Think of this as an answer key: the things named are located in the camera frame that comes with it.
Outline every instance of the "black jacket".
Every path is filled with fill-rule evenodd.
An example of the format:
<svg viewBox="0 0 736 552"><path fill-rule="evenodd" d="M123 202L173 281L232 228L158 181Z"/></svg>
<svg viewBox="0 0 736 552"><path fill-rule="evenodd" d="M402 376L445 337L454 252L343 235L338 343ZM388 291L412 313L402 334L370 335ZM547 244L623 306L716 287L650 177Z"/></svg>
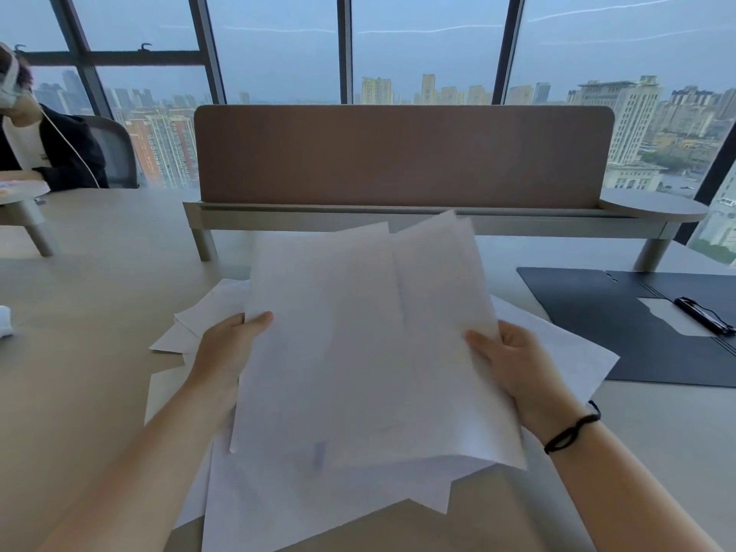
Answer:
<svg viewBox="0 0 736 552"><path fill-rule="evenodd" d="M42 119L39 132L51 166L41 166L33 170L41 173L51 191L70 190L75 187L97 187L87 168L79 161L79 157L60 137L54 125L49 122L51 120L69 143L77 149L79 155L92 170L92 174L97 178L99 186L108 187L105 175L105 156L84 120L79 116L59 114L48 107L43 107L43 111L48 119ZM21 170L21 167L5 138L5 133L2 132L0 133L0 171L17 170Z"/></svg>

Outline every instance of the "sky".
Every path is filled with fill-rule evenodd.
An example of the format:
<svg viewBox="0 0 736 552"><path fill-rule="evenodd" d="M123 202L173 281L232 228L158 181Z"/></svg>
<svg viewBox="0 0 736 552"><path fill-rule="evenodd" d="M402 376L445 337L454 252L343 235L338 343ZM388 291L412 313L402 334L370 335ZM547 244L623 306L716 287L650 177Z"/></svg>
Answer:
<svg viewBox="0 0 736 552"><path fill-rule="evenodd" d="M93 50L194 50L187 0L74 0ZM339 102L336 0L207 0L229 101ZM391 79L403 99L436 87L491 90L508 0L353 0L354 91ZM65 50L48 0L11 0L0 40ZM549 82L550 100L589 79L657 75L669 91L736 87L736 0L526 0L510 85ZM60 70L37 69L37 82ZM104 68L107 87L157 99L207 92L201 67Z"/></svg>

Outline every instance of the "person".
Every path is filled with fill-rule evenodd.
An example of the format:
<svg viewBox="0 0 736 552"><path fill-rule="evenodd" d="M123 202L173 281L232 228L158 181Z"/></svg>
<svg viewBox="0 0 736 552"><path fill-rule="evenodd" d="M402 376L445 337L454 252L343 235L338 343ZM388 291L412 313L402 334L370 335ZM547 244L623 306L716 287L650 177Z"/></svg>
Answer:
<svg viewBox="0 0 736 552"><path fill-rule="evenodd" d="M7 84L9 74L16 79ZM89 126L37 102L32 84L28 64L0 43L0 182L43 180L51 191L108 187L105 156Z"/></svg>
<svg viewBox="0 0 736 552"><path fill-rule="evenodd" d="M207 445L234 405L253 339L271 323L242 314L202 337L189 378L93 483L39 552L158 552L164 548ZM587 415L531 332L500 322L501 341L467 343L516 399L521 423L549 442ZM717 544L602 422L551 454L598 552L698 550Z"/></svg>

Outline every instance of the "office chair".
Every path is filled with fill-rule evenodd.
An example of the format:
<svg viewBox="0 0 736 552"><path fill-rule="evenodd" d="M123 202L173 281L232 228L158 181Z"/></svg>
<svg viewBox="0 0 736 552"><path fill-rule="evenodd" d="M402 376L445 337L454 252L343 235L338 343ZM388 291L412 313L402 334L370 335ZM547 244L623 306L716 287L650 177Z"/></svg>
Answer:
<svg viewBox="0 0 736 552"><path fill-rule="evenodd" d="M101 116L81 117L92 131L105 156L105 173L110 187L136 188L138 169L133 143L121 124Z"/></svg>

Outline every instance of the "bracelet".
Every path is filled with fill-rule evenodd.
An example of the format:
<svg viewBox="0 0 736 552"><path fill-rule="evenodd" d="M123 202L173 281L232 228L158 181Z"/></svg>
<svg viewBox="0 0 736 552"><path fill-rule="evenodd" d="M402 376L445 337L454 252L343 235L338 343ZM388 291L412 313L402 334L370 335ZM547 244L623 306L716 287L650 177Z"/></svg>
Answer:
<svg viewBox="0 0 736 552"><path fill-rule="evenodd" d="M595 414L589 414L586 417L582 417L575 423L575 426L570 426L557 434L557 436L554 436L547 445L545 445L545 453L547 453L547 455L553 451L564 450L566 447L574 444L580 434L580 428L586 424L593 424L601 419L601 409L598 408L593 401L588 402L595 409Z"/></svg>

